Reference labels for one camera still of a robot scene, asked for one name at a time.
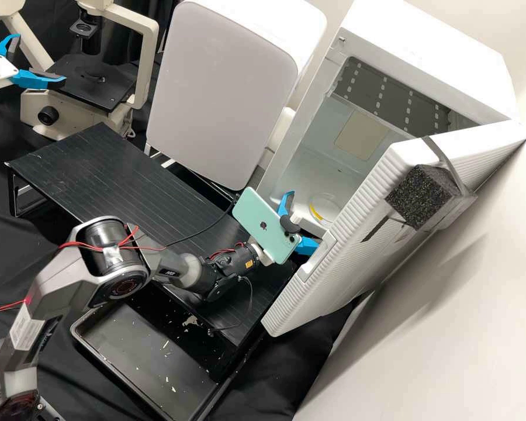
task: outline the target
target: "black platform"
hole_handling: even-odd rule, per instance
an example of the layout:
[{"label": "black platform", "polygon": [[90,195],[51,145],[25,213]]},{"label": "black platform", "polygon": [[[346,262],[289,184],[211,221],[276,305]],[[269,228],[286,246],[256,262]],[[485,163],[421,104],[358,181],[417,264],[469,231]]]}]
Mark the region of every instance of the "black platform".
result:
[{"label": "black platform", "polygon": [[66,76],[58,92],[107,112],[129,98],[136,82],[117,66],[86,54],[67,54],[48,71]]}]

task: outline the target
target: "label sticker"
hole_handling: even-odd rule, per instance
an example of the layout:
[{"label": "label sticker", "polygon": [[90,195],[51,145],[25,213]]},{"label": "label sticker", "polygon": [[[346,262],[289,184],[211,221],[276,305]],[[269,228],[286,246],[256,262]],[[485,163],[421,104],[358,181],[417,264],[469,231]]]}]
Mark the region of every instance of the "label sticker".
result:
[{"label": "label sticker", "polygon": [[41,332],[44,323],[44,320],[32,319],[27,306],[23,303],[10,329],[13,347],[19,351],[29,351]]}]

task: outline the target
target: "black cable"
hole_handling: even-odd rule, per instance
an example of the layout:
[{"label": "black cable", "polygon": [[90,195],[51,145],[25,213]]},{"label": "black cable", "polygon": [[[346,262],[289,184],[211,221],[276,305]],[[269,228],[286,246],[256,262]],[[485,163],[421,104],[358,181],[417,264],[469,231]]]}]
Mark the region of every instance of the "black cable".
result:
[{"label": "black cable", "polygon": [[196,233],[194,234],[191,234],[190,236],[186,236],[186,237],[183,237],[182,239],[179,239],[179,240],[175,240],[175,241],[172,241],[170,244],[166,244],[165,246],[166,247],[171,247],[177,243],[181,243],[182,241],[185,241],[185,240],[189,240],[193,237],[196,237],[197,235],[200,235],[202,234],[203,232],[205,231],[208,231],[209,229],[211,229],[214,225],[218,224],[221,220],[224,219],[224,217],[228,214],[228,212],[230,212],[230,210],[234,207],[234,203],[235,202],[230,202],[230,206],[228,206],[228,208],[222,213],[222,215],[220,215],[218,217],[218,219],[216,219],[212,224],[210,224],[208,227],[206,228],[203,228],[202,230],[200,231],[197,231]]},{"label": "black cable", "polygon": [[[245,312],[245,315],[247,316],[248,314],[251,313],[251,309],[253,308],[253,284],[251,283],[250,279],[248,277],[242,277],[242,276],[239,276],[238,277],[238,280],[240,281],[245,281],[247,282],[247,284],[250,286],[250,302],[249,304],[247,305],[247,311]],[[207,334],[209,336],[213,336],[213,333],[214,332],[220,332],[222,330],[228,330],[228,329],[233,329],[234,327],[239,327],[241,326],[243,322],[242,321],[239,321],[238,323],[236,323],[235,325],[230,325],[230,326],[226,326],[226,327],[211,327]]]}]

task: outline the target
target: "red wire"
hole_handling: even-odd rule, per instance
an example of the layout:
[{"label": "red wire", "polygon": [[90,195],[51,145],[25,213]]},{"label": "red wire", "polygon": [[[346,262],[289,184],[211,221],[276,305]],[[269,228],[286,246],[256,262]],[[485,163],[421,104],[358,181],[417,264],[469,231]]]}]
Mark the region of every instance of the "red wire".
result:
[{"label": "red wire", "polygon": [[25,298],[20,300],[20,301],[16,301],[14,303],[10,303],[10,304],[6,304],[6,305],[3,305],[3,306],[0,306],[0,312],[6,311],[6,310],[10,310],[10,308],[15,307],[16,305],[19,305],[19,304],[22,304],[22,303],[25,303]]},{"label": "red wire", "polygon": [[[167,247],[162,247],[161,249],[154,249],[152,247],[133,247],[125,246],[125,244],[131,242],[131,238],[138,232],[139,226],[136,225],[133,231],[126,236],[124,240],[121,240],[117,245],[121,250],[152,250],[152,251],[164,251]],[[91,244],[83,243],[81,241],[68,241],[64,244],[61,244],[58,248],[64,249],[65,247],[82,247],[84,249],[93,250],[93,251],[103,251],[103,247],[92,246]]]},{"label": "red wire", "polygon": [[209,260],[212,260],[215,256],[218,256],[219,254],[228,253],[230,251],[235,251],[235,249],[222,249],[215,251],[213,254],[210,255]]},{"label": "red wire", "polygon": [[103,251],[103,247],[92,246],[91,244],[82,243],[81,241],[68,241],[64,244],[61,244],[58,249],[64,249],[65,247],[83,247],[85,249],[90,249],[93,251]]},{"label": "red wire", "polygon": [[130,240],[131,237],[134,237],[134,235],[137,233],[138,230],[139,230],[139,226],[137,225],[134,227],[133,231],[124,240],[119,242],[119,245],[122,246],[126,244]]}]

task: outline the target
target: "blue clamp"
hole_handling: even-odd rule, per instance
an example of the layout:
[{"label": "blue clamp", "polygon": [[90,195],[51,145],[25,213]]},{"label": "blue clamp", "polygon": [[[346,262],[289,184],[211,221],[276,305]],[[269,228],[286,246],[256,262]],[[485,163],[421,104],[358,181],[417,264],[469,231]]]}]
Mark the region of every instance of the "blue clamp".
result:
[{"label": "blue clamp", "polygon": [[[6,55],[8,54],[8,48],[7,48],[7,45],[9,44],[9,42],[11,40],[13,40],[14,38],[21,38],[21,35],[20,34],[11,34],[11,35],[8,35],[6,38],[4,38],[2,41],[0,41],[0,55],[1,56],[4,56],[6,57]],[[17,47],[17,43],[14,44],[14,46],[12,47],[13,50],[15,50],[15,48]]]},{"label": "blue clamp", "polygon": [[[13,53],[20,39],[20,34],[11,34],[0,41],[0,55],[6,57],[8,60],[12,60]],[[18,70],[14,76],[10,77],[10,80],[20,88],[54,89],[62,87],[66,82],[66,77],[45,72],[38,73],[37,71]]]},{"label": "blue clamp", "polygon": [[58,76],[56,78],[50,78],[45,76],[39,76],[29,70],[19,70],[17,74],[10,77],[10,80],[20,88],[26,89],[51,89],[54,87],[60,87],[64,85],[66,80],[65,76]]},{"label": "blue clamp", "polygon": [[[294,201],[294,190],[286,192],[279,203],[279,207],[276,212],[279,216],[288,215],[292,202]],[[311,256],[314,251],[319,247],[319,243],[309,237],[302,237],[302,241],[296,246],[295,252],[304,256]]]}]

